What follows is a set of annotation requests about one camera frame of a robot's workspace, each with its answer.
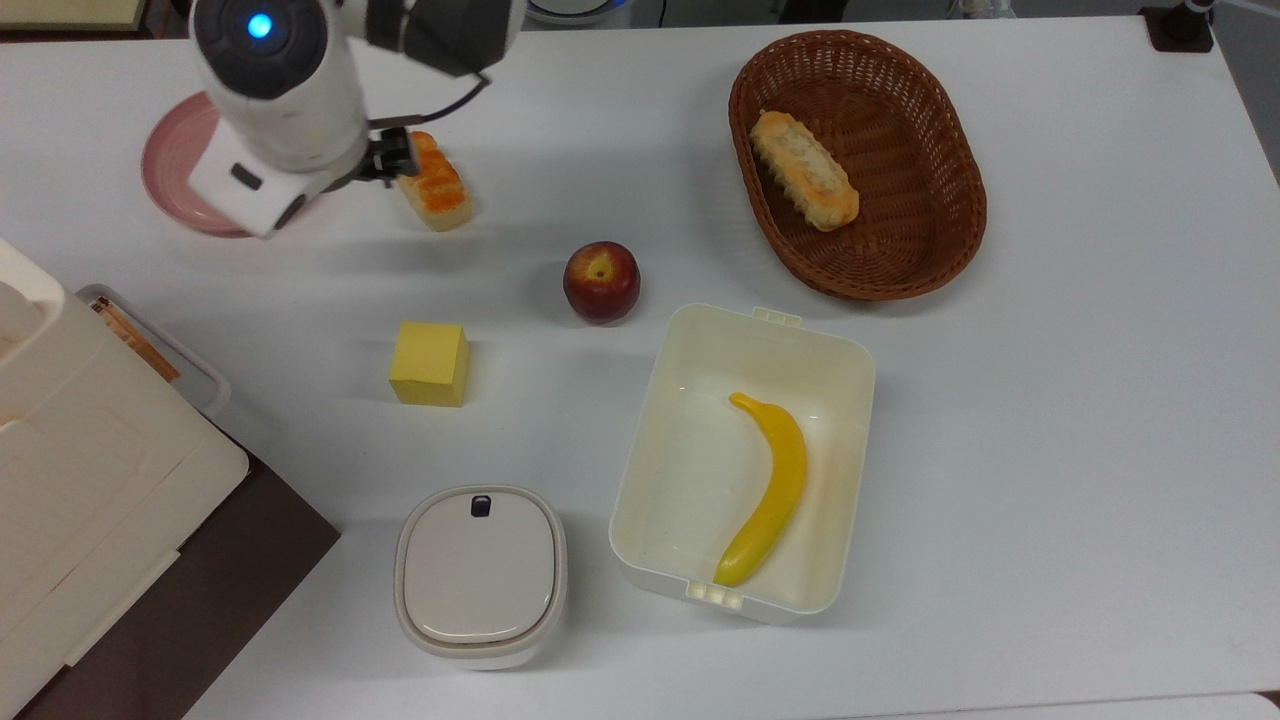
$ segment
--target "dark wooden surface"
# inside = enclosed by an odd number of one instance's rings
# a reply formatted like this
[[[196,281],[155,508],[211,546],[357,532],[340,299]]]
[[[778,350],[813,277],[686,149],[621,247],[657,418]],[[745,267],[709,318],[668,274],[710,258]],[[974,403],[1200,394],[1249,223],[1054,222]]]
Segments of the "dark wooden surface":
[[[248,475],[182,557],[18,719],[180,719],[337,539],[251,455]]]

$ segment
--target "blue light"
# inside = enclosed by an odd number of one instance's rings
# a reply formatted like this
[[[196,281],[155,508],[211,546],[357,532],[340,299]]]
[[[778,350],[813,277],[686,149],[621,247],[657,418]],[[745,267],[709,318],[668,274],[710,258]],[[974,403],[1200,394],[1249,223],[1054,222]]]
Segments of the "blue light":
[[[248,19],[248,33],[255,40],[262,40],[269,32],[271,32],[271,18],[265,13],[259,13]]]

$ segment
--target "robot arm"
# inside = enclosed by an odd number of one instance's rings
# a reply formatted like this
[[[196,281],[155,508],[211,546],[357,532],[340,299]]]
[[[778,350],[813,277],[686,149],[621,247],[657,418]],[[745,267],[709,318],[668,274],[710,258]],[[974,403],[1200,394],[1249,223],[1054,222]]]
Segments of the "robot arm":
[[[191,37],[221,118],[192,190],[268,238],[325,190],[416,174],[403,127],[379,123],[370,138],[347,37],[479,76],[506,54],[522,15],[522,0],[197,0]],[[472,96],[488,83],[480,77]]]

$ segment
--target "bread roll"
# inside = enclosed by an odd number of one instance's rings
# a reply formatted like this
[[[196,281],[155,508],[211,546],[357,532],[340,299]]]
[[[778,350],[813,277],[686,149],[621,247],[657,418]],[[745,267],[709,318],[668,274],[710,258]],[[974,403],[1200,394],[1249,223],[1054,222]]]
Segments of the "bread roll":
[[[453,229],[470,220],[471,195],[462,184],[458,172],[440,152],[435,138],[422,131],[413,131],[410,137],[417,149],[422,172],[415,177],[396,178],[396,184],[410,206],[436,232]]]
[[[803,123],[787,113],[760,113],[751,145],[806,223],[829,232],[858,217],[849,176]]]

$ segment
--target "black cable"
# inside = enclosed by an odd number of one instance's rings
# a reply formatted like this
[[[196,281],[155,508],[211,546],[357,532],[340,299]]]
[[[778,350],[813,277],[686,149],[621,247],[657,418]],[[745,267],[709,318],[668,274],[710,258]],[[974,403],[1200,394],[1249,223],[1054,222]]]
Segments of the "black cable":
[[[454,101],[448,108],[444,108],[443,110],[436,110],[434,113],[429,113],[426,115],[397,115],[394,118],[378,118],[374,120],[369,120],[369,129],[387,129],[387,128],[398,128],[406,126],[420,126],[422,123],[439,120],[440,118],[453,113],[454,110],[462,108],[467,102],[475,100],[475,96],[480,95],[481,90],[493,85],[493,81],[490,81],[489,77],[485,76],[484,73],[477,72],[475,73],[475,76],[476,76],[476,86],[472,87],[466,95],[463,95],[461,99]]]
[[[428,27],[426,23],[424,23],[417,15],[410,14],[408,15],[408,22],[415,23],[429,37],[431,37],[433,40],[435,40],[436,47],[439,47],[440,50],[443,50],[444,54],[448,55],[453,61],[456,61],[457,64],[463,65],[463,67],[470,65],[470,63],[467,63],[466,60],[463,60],[460,56],[461,54],[457,53],[453,47],[451,47],[449,44],[442,42],[438,37],[435,37],[435,33],[431,32],[431,28]],[[471,74],[475,76],[475,78],[476,78],[476,86],[472,87],[466,95],[463,95],[462,97],[460,97],[457,101],[454,101],[452,105],[449,105],[449,106],[447,106],[447,108],[444,108],[442,110],[436,110],[434,113],[428,113],[425,115],[398,115],[396,118],[378,118],[378,119],[372,119],[372,120],[369,120],[369,129],[385,129],[385,128],[396,128],[396,127],[406,127],[406,126],[420,126],[420,124],[424,124],[424,123],[430,123],[430,122],[434,122],[434,120],[439,120],[440,118],[452,114],[453,111],[461,109],[467,102],[475,100],[475,96],[480,95],[481,90],[484,90],[484,88],[489,87],[490,85],[493,85],[493,81],[489,79],[489,76],[484,74],[479,69],[472,69]]]

